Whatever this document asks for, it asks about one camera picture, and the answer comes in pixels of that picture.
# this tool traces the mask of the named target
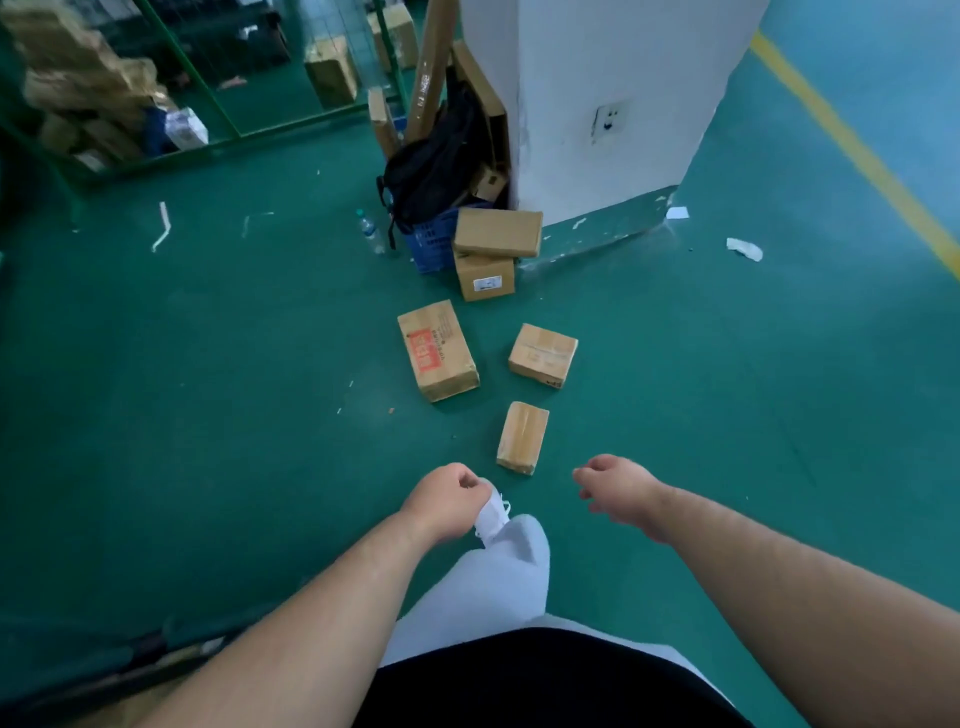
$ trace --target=floor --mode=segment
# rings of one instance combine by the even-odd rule
[[[764,32],[960,232],[943,184],[960,13],[831,11],[807,48],[815,13],[785,5]],[[78,232],[51,213],[5,238],[0,665],[283,598],[462,460],[543,522],[551,612],[673,644],[756,724],[801,724],[673,553],[586,513],[569,472],[601,451],[960,608],[960,283],[756,57],[677,195],[690,220],[512,297],[458,303],[452,278],[371,256],[352,212],[377,209],[380,163],[342,121],[114,186]],[[396,316],[444,298],[482,384],[431,405]],[[580,339],[562,391],[507,370],[524,322]],[[551,412],[531,478],[493,462],[512,400]],[[410,599],[473,546],[432,553]]]

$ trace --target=package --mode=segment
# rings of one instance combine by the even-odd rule
[[[78,161],[91,172],[103,172],[105,169],[111,166],[109,157],[95,149],[86,149],[74,155],[73,159]]]
[[[515,401],[507,411],[507,421],[496,449],[496,464],[512,471],[532,475],[540,459],[540,446],[550,413],[532,404]]]
[[[143,159],[140,145],[107,119],[92,119],[84,124],[84,132],[93,146],[116,161]]]
[[[407,112],[407,144],[425,138],[433,129],[437,105],[444,90],[444,72],[457,27],[457,0],[430,0],[423,21],[423,51]]]
[[[462,207],[453,250],[457,253],[537,257],[542,212]]]
[[[464,301],[507,296],[514,289],[514,259],[456,253],[453,257]]]
[[[199,149],[210,141],[204,122],[188,107],[168,113],[163,122],[163,132],[181,150]]]
[[[120,59],[112,68],[86,71],[27,69],[23,97],[34,109],[70,111],[152,103],[164,90],[150,59]]]
[[[397,317],[417,386],[430,401],[480,386],[480,376],[450,301]]]
[[[560,389],[566,382],[577,343],[570,336],[524,324],[514,342],[507,366],[511,372]]]
[[[367,110],[370,112],[370,123],[373,135],[383,150],[383,156],[390,159],[400,149],[400,137],[396,133],[394,118],[387,106],[387,99],[380,86],[374,86],[367,91]]]
[[[504,172],[495,172],[486,164],[480,167],[473,182],[470,183],[470,194],[480,200],[495,203],[496,199],[507,186],[507,175]]]
[[[414,28],[414,19],[410,17],[407,6],[403,3],[397,3],[384,8],[383,19],[387,22],[390,41],[394,45],[396,64],[400,68],[416,68],[420,50],[417,47],[417,31]],[[380,59],[380,67],[385,73],[390,73],[390,57],[387,55],[387,46],[383,43],[380,23],[376,19],[375,12],[367,15],[367,23],[370,25],[370,32],[373,35],[373,46],[376,48],[376,56]]]
[[[307,78],[327,109],[347,106],[357,98],[357,72],[346,36],[325,37],[306,49]]]
[[[510,136],[507,130],[507,110],[500,102],[493,86],[487,81],[467,44],[457,40],[453,44],[453,65],[460,81],[466,81],[487,117],[493,164],[497,169],[510,171]]]
[[[55,113],[46,113],[36,133],[40,146],[57,154],[69,154],[80,142],[80,127]]]

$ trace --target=red label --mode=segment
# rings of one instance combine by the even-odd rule
[[[440,360],[440,351],[433,340],[433,334],[429,328],[422,328],[419,331],[412,331],[408,334],[410,339],[410,351],[414,353],[414,359],[417,361],[417,370],[423,374],[433,369],[440,369],[443,366]]]

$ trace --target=yellow floor line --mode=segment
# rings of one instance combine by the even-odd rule
[[[827,100],[805,79],[800,71],[763,33],[757,32],[750,48],[771,73],[800,99],[821,128],[840,147],[861,174],[870,181],[897,211],[903,222],[920,236],[927,247],[940,258],[954,277],[960,280],[960,244],[915,198],[873,150],[860,141],[856,132],[847,126]]]

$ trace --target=wall socket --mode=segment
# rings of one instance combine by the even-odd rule
[[[616,101],[612,104],[604,104],[597,107],[597,112],[593,117],[593,126],[590,127],[590,144],[596,144],[597,141],[619,133],[627,123],[627,110],[629,102]]]

